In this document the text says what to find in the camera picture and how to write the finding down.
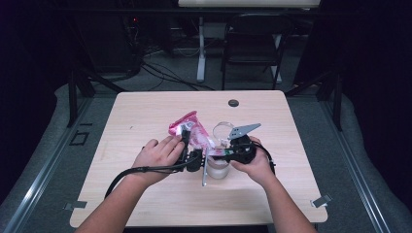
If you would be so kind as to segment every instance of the chair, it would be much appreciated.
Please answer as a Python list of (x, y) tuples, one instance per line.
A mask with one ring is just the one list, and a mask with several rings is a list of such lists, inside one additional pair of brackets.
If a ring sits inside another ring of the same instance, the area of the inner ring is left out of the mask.
[[(292, 21), (280, 15), (243, 14), (233, 17), (224, 31), (224, 49), (221, 71), (223, 72), (222, 90), (224, 90), (226, 64), (277, 66), (272, 89), (282, 62), (286, 39), (293, 31)], [(277, 46), (276, 36), (280, 36)]]

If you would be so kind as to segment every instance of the forearm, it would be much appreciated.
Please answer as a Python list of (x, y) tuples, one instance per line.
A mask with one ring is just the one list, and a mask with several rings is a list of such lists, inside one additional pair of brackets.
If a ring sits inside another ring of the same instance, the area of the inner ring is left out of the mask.
[(126, 176), (76, 232), (122, 232), (146, 186)]
[(262, 186), (267, 195), (276, 232), (316, 232), (276, 177), (268, 179)]

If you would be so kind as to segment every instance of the table top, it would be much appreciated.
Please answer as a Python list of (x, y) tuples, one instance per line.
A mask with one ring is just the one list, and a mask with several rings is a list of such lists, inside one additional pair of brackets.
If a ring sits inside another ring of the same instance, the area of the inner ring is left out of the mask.
[(180, 7), (318, 8), (321, 0), (179, 0)]
[[(228, 101), (239, 101), (230, 107)], [(118, 95), (93, 157), (70, 224), (78, 227), (103, 201), (113, 178), (130, 168), (140, 149), (152, 138), (168, 135), (169, 124), (185, 114), (197, 117), (213, 138), (221, 121), (235, 126), (261, 123), (249, 135), (261, 139), (274, 158), (276, 175), (311, 222), (327, 219), (325, 207), (311, 200), (321, 197), (288, 102), (278, 90), (124, 92)], [(222, 180), (195, 173), (172, 174), (143, 194), (127, 226), (213, 226), (270, 224), (272, 218), (263, 189), (246, 174), (230, 167)]]

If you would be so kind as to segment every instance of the person's left hand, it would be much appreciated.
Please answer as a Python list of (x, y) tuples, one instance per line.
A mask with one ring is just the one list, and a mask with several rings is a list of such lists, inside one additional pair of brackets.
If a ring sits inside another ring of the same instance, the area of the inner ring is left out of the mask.
[[(176, 163), (182, 153), (185, 143), (181, 142), (181, 136), (168, 136), (160, 143), (156, 139), (151, 139), (140, 151), (134, 160), (133, 167), (156, 167), (156, 166), (171, 166)], [(141, 179), (146, 187), (157, 183), (168, 176), (169, 170), (159, 172), (135, 173)]]

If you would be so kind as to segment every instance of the pink plastic bag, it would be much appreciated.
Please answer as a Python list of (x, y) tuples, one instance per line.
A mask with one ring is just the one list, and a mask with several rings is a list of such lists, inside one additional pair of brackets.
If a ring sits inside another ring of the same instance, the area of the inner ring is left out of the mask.
[(192, 111), (176, 122), (169, 125), (170, 135), (181, 135), (184, 129), (190, 131), (189, 144), (194, 149), (211, 149), (215, 147), (215, 143), (209, 138), (209, 134), (204, 129), (203, 125), (197, 119), (197, 111)]

